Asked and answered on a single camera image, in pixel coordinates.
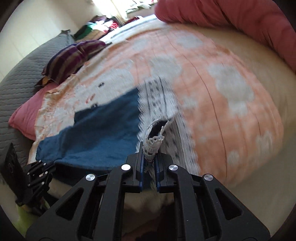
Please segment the clothes pile by window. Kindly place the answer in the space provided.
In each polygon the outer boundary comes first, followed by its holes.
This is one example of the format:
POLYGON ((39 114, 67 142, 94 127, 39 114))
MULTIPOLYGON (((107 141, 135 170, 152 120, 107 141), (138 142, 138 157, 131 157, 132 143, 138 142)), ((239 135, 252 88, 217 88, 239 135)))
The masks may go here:
POLYGON ((96 15, 89 22, 83 25, 74 35, 72 35, 72 37, 76 43, 99 40, 108 33, 121 28, 128 23, 139 20, 140 18, 142 18, 142 16, 134 16, 127 21, 121 22, 114 16, 108 18, 107 16, 96 15))

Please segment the blue denim pants lace hem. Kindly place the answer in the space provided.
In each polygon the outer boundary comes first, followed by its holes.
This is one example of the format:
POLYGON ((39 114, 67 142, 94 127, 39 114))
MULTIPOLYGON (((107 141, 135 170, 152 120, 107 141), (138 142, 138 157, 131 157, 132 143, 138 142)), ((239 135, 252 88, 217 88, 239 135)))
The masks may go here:
POLYGON ((107 104, 76 112, 72 126, 39 143, 36 160, 101 175, 139 150, 148 161, 162 152, 189 173, 200 173, 181 107, 162 76, 107 104))

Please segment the pink quilted pillow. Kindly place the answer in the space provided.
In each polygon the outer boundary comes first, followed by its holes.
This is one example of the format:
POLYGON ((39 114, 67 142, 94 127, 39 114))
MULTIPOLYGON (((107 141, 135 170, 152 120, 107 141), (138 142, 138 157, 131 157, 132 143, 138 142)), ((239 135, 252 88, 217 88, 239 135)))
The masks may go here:
POLYGON ((8 121, 9 126, 19 130, 26 138, 35 141, 35 120, 42 106, 44 95, 47 91, 57 86, 56 83, 52 82, 37 91, 29 100, 13 112, 8 121))

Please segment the grey quilted headboard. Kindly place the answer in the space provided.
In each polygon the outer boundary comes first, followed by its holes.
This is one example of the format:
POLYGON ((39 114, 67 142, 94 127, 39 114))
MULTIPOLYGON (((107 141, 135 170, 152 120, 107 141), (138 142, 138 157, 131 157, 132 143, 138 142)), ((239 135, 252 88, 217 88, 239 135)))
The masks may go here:
POLYGON ((33 141, 9 126, 13 112, 37 93, 48 61, 61 49, 74 43, 70 30, 63 30, 23 58, 1 81, 1 151, 13 143, 18 162, 25 166, 33 141))

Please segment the clothes on window sill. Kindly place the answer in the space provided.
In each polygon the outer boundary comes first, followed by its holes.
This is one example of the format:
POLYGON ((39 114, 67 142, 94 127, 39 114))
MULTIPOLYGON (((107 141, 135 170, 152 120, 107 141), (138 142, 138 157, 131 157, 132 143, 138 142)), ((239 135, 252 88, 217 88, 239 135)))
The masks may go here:
POLYGON ((125 12, 127 14, 139 11, 141 9, 151 9, 158 3, 158 0, 130 0, 126 1, 125 12))

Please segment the red rolled duvet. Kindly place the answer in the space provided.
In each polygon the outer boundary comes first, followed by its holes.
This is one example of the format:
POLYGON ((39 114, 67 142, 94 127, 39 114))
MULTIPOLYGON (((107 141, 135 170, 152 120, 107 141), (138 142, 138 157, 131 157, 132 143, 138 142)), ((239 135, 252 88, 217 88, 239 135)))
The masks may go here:
POLYGON ((295 30, 274 1, 158 1, 154 14, 166 23, 239 30, 295 70, 295 30))

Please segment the orange white fleece blanket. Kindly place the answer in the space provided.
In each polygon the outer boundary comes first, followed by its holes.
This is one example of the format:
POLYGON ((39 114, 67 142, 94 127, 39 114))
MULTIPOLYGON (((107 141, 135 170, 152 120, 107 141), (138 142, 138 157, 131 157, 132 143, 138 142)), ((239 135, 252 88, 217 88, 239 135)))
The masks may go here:
POLYGON ((270 94, 225 47, 190 27, 144 30, 113 43, 55 89, 35 121, 37 147, 74 124, 76 112, 104 105, 149 78, 164 77, 177 97, 200 173, 236 185, 282 147, 284 127, 270 94))

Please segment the purple striped pillow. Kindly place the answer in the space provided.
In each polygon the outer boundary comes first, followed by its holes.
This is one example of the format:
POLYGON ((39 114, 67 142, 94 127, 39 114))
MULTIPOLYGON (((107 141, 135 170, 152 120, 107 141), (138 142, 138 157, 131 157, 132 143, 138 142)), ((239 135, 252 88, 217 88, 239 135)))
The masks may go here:
POLYGON ((44 87, 50 82, 61 84, 109 45, 100 40, 91 40, 67 46, 49 60, 42 71, 42 78, 35 85, 44 87))

